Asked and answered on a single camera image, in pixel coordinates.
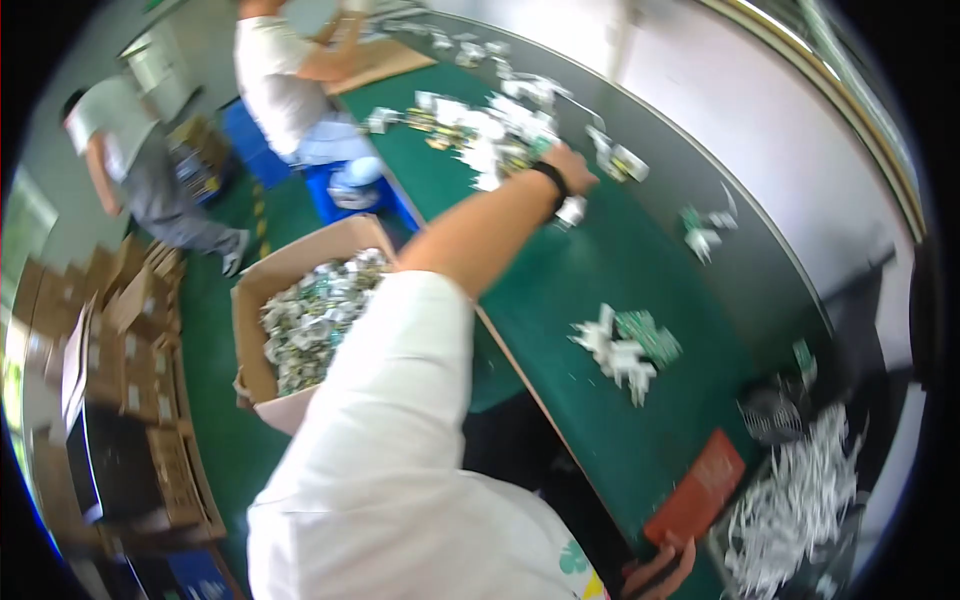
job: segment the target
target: printed graphic on shirt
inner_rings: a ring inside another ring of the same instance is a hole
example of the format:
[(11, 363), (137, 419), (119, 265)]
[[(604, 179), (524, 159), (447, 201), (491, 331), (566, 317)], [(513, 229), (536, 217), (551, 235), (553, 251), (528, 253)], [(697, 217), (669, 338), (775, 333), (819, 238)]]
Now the printed graphic on shirt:
[(590, 577), (583, 593), (573, 595), (579, 600), (589, 600), (590, 598), (610, 600), (610, 595), (604, 588), (603, 582), (600, 581), (600, 576), (597, 575), (597, 572), (587, 560), (584, 549), (580, 547), (576, 540), (571, 540), (560, 552), (560, 570), (565, 575), (577, 576), (580, 573), (585, 573), (587, 569), (589, 569)]

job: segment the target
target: sleeve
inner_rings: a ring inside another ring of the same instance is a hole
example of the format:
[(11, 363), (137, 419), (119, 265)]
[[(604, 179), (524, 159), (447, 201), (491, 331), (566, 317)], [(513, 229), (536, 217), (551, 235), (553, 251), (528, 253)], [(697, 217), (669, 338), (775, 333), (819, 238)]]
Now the sleeve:
[(289, 27), (275, 27), (258, 35), (264, 75), (296, 75), (303, 61), (319, 46)]
[(84, 94), (66, 123), (66, 130), (77, 156), (82, 156), (86, 152), (86, 144), (90, 141), (90, 137), (106, 124), (100, 103), (95, 96), (91, 95), (91, 92), (95, 94), (96, 90), (91, 89)]
[(324, 510), (346, 510), (378, 496), (396, 501), (374, 482), (459, 468), (472, 327), (470, 300), (445, 276), (387, 276), (257, 503), (301, 494), (326, 503)]

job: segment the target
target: hand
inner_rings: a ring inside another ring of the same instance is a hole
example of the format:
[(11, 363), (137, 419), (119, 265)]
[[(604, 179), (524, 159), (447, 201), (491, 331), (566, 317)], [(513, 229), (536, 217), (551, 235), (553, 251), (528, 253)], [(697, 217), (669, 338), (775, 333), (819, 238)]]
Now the hand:
[(579, 152), (573, 152), (563, 142), (554, 144), (540, 157), (540, 160), (560, 172), (571, 196), (587, 193), (587, 190), (600, 181), (587, 169), (584, 156)]
[(683, 543), (676, 536), (667, 533), (667, 541), (660, 547), (660, 553), (652, 562), (641, 566), (626, 578), (627, 581), (623, 585), (620, 596), (623, 598), (630, 597), (632, 591), (639, 589), (653, 579), (673, 560), (678, 552), (683, 554), (677, 569), (664, 579), (663, 583), (644, 593), (637, 600), (663, 600), (677, 591), (680, 584), (684, 582), (686, 576), (693, 569), (693, 561), (697, 558), (697, 548), (693, 543), (693, 538)]

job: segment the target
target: person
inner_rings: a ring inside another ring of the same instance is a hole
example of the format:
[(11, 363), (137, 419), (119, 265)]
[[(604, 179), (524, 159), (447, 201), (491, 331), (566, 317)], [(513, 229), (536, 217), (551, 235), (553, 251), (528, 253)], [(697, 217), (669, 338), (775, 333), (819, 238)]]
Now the person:
[[(379, 159), (349, 116), (327, 99), (323, 82), (356, 68), (357, 39), (369, 2), (338, 7), (312, 37), (301, 37), (279, 15), (286, 0), (240, 0), (233, 60), (244, 105), (271, 149), (294, 165), (349, 161), (364, 165), (365, 179), (379, 175)], [(328, 47), (341, 32), (336, 49)], [(348, 164), (345, 172), (356, 171)]]
[[(77, 156), (86, 158), (108, 215), (118, 216), (126, 204), (133, 219), (157, 240), (216, 252), (224, 259), (223, 274), (236, 275), (250, 232), (209, 220), (193, 203), (177, 177), (159, 120), (131, 85), (117, 76), (78, 89), (63, 105), (61, 118)], [(124, 195), (116, 193), (114, 183)]]
[[(596, 181), (582, 156), (557, 145), (404, 247), (248, 510), (254, 597), (609, 598), (549, 505), (460, 469), (471, 299), (552, 216), (559, 190), (583, 194)], [(649, 582), (640, 598), (665, 598), (695, 553), (693, 540), (672, 538), (624, 594)], [(651, 581), (677, 556), (675, 570)]]

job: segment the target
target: red card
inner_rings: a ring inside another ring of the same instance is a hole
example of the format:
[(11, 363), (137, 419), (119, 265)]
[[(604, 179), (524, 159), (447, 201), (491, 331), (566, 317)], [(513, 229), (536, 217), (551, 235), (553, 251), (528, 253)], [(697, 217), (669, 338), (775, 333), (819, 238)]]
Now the red card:
[(657, 547), (668, 531), (681, 540), (698, 540), (736, 489), (744, 468), (733, 444), (715, 429), (683, 481), (643, 526), (643, 535)]

